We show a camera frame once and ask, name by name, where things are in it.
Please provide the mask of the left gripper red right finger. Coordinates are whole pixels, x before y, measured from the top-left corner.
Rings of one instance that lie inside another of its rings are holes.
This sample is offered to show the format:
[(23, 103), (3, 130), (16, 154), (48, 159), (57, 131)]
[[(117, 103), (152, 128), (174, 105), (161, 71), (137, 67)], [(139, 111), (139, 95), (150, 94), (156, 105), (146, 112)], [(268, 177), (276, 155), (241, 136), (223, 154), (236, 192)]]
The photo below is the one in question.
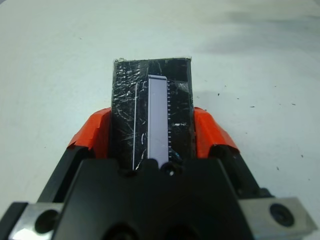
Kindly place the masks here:
[(258, 198), (261, 188), (230, 135), (202, 108), (194, 108), (196, 154), (198, 158), (217, 158), (239, 198)]

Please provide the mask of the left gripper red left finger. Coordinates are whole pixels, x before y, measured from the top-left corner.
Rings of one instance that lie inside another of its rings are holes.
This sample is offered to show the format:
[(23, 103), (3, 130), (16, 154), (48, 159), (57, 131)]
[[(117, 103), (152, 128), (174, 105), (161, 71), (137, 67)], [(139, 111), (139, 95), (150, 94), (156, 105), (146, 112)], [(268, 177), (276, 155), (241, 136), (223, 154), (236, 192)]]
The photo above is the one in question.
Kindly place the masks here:
[(111, 108), (93, 113), (72, 137), (42, 190), (38, 202), (62, 203), (84, 159), (105, 159), (110, 139)]

